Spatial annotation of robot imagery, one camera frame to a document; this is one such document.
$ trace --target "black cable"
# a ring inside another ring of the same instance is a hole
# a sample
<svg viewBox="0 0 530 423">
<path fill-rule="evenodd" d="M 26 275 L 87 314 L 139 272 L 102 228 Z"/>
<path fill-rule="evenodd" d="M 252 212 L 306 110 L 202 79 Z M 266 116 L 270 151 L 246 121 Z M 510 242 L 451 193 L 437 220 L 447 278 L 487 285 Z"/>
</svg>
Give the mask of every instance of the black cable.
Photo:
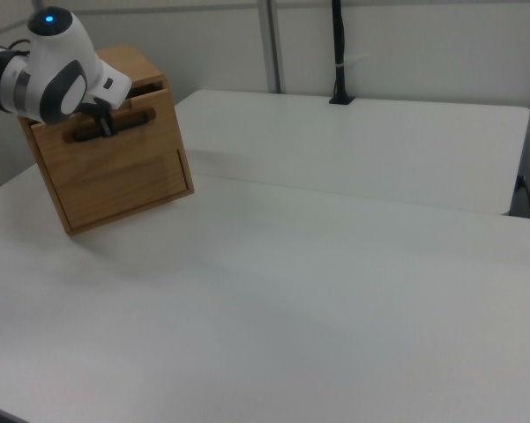
<svg viewBox="0 0 530 423">
<path fill-rule="evenodd" d="M 527 193 L 527 203 L 529 204 L 529 218 L 530 218 L 530 192 L 529 192 L 529 187 L 527 187 L 525 179 L 521 181 L 521 188 L 523 188 Z"/>
<path fill-rule="evenodd" d="M 15 56 L 27 56 L 27 55 L 29 55 L 29 51 L 19 51 L 19 50 L 17 50 L 14 53 L 15 53 L 14 54 Z"/>
<path fill-rule="evenodd" d="M 10 44 L 8 46 L 8 49 L 12 50 L 14 47 L 16 47 L 18 44 L 21 44 L 22 42 L 31 42 L 31 41 L 28 40 L 27 38 L 23 38 L 21 40 L 14 41 L 12 44 Z"/>
</svg>

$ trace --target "white table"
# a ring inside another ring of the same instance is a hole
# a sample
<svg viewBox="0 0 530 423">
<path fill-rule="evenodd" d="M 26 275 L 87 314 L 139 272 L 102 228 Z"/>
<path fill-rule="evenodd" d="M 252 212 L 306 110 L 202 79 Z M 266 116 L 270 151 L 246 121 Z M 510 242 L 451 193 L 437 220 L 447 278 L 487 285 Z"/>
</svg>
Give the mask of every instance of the white table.
<svg viewBox="0 0 530 423">
<path fill-rule="evenodd" d="M 0 189 L 1 409 L 530 422 L 530 220 L 194 182 L 74 239 L 36 167 Z"/>
<path fill-rule="evenodd" d="M 198 91 L 178 114 L 192 167 L 243 181 L 504 214 L 529 110 Z"/>
</svg>

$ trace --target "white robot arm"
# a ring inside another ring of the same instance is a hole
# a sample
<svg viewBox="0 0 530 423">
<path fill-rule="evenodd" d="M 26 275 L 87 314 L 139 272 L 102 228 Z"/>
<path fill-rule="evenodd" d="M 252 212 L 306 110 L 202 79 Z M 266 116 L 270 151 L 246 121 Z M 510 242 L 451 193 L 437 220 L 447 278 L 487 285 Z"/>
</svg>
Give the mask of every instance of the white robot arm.
<svg viewBox="0 0 530 423">
<path fill-rule="evenodd" d="M 47 7 L 27 22 L 29 55 L 0 46 L 0 109 L 47 124 L 62 122 L 82 103 L 119 108 L 131 80 L 103 62 L 70 11 Z"/>
</svg>

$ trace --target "wooden box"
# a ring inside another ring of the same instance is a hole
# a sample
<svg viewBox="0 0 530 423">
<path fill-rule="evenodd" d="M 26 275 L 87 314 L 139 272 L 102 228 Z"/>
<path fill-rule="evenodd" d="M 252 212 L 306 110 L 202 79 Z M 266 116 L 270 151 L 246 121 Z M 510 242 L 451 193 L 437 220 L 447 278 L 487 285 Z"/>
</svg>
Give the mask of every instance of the wooden box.
<svg viewBox="0 0 530 423">
<path fill-rule="evenodd" d="M 68 235 L 194 192 L 165 76 L 129 45 L 98 55 L 133 81 L 128 99 L 112 111 L 115 122 L 140 115 L 149 122 L 76 142 L 76 131 L 95 127 L 90 116 L 76 113 L 57 125 L 19 118 Z"/>
</svg>

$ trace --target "drawer handle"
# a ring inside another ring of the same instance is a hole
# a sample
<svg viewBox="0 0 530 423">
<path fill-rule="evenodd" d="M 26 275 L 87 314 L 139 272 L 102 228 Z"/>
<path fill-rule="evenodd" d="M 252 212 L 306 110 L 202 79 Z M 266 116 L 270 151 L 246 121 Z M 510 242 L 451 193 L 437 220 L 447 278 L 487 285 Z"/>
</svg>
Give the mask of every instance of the drawer handle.
<svg viewBox="0 0 530 423">
<path fill-rule="evenodd" d="M 99 137 L 113 137 L 123 130 L 145 125 L 155 117 L 156 113 L 152 108 L 117 117 L 109 115 L 106 119 L 94 116 L 94 124 L 75 130 L 72 133 L 72 138 L 78 143 L 83 143 Z"/>
</svg>

